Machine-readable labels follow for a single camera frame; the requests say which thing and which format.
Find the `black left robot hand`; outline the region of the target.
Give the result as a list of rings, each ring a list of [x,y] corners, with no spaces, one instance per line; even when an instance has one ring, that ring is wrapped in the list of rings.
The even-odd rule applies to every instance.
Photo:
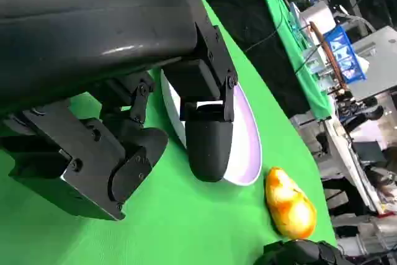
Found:
[[[1,148],[10,176],[71,215],[122,220],[167,134],[146,128],[159,68],[189,164],[223,179],[238,75],[202,0],[1,0]]]

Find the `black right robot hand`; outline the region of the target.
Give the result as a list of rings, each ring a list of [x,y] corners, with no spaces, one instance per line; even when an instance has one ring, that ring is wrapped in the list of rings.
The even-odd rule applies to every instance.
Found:
[[[278,241],[264,246],[263,254],[254,264],[263,265],[343,265],[352,264],[342,253],[325,241],[311,240]]]

